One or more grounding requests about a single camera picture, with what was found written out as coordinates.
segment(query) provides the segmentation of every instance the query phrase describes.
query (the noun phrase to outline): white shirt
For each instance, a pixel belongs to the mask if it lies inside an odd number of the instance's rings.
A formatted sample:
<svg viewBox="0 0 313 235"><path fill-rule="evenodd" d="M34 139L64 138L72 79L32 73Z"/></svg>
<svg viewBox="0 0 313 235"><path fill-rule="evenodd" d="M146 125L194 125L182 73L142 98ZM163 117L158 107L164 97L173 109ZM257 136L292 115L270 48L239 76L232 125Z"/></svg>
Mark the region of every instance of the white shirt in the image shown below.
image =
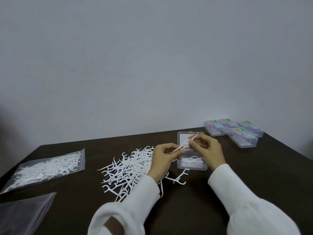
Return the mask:
<svg viewBox="0 0 313 235"><path fill-rule="evenodd" d="M228 164L215 169L208 184L229 215L227 235L298 235L294 221L272 203L257 197ZM111 235L105 222L115 217L127 235L144 235L143 224L160 198L155 181L145 175L123 202L106 203L93 216L88 235Z"/></svg>

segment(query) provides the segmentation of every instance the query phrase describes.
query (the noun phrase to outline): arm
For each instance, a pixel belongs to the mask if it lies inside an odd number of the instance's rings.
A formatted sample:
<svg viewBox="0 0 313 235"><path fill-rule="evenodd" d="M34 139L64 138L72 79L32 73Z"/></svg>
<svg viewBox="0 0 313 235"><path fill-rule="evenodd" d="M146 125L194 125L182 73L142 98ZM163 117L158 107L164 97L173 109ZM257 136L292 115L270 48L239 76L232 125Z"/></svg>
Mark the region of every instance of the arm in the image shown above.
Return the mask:
<svg viewBox="0 0 313 235"><path fill-rule="evenodd" d="M226 164L216 139L198 134L190 147L199 151L213 171L208 184L228 215L228 235L299 235L294 221L272 203L257 197Z"/></svg>
<svg viewBox="0 0 313 235"><path fill-rule="evenodd" d="M151 168L123 202L106 203L94 214L88 235L145 234L143 224L154 204L160 198L157 186L173 160L184 151L171 153L179 145L167 143L156 146Z"/></svg>

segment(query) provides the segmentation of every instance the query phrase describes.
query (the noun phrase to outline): clear plastic bag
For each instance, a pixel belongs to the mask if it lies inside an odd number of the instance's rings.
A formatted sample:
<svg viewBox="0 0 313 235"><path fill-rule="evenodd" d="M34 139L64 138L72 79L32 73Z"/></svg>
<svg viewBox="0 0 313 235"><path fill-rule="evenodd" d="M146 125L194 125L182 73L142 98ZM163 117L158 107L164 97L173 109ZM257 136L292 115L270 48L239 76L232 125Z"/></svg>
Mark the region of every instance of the clear plastic bag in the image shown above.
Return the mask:
<svg viewBox="0 0 313 235"><path fill-rule="evenodd" d="M56 193L0 204L0 235L32 235Z"/></svg>
<svg viewBox="0 0 313 235"><path fill-rule="evenodd" d="M28 161L19 165L0 194L84 169L85 149L59 157Z"/></svg>

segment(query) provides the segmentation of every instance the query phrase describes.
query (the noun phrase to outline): hand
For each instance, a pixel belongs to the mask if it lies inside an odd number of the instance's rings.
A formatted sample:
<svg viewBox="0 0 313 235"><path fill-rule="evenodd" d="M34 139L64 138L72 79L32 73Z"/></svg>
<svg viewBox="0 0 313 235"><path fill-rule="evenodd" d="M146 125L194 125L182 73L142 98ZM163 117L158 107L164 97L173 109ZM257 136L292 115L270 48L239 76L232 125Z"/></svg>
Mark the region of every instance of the hand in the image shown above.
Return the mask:
<svg viewBox="0 0 313 235"><path fill-rule="evenodd" d="M202 154L204 161L212 171L226 163L221 144L215 138L198 134L194 140L189 140L189 146Z"/></svg>
<svg viewBox="0 0 313 235"><path fill-rule="evenodd" d="M185 149L172 153L178 147L179 145L174 143L166 143L156 146L153 150L151 167L147 175L152 177L156 183L158 183L168 171L171 162L185 153Z"/></svg>

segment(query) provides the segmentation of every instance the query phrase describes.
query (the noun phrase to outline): tabletop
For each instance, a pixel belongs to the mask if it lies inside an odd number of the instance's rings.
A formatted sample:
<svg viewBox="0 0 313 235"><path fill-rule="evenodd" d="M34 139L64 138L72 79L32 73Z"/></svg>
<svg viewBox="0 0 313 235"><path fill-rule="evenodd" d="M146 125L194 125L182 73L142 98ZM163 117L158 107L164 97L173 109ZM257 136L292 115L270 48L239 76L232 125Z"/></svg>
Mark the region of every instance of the tabletop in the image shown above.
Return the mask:
<svg viewBox="0 0 313 235"><path fill-rule="evenodd" d="M173 130L115 138L93 139L42 145L21 163L61 156L85 148L85 170L37 185L15 189L0 195L0 203L57 192L53 203L34 235L87 234L96 210L115 195L104 193L101 169L123 152L146 146L177 142L178 132L204 132L204 128ZM259 138L255 148L239 148L228 136L216 137L226 162L242 181L260 198L284 211L298 225L301 233L313 231L313 162L268 134ZM0 189L18 165L0 178ZM183 169L171 164L169 177L176 178ZM185 185L163 180L164 196L152 208L144 224L146 234L226 234L229 216L207 181L212 172L190 170L183 175Z"/></svg>

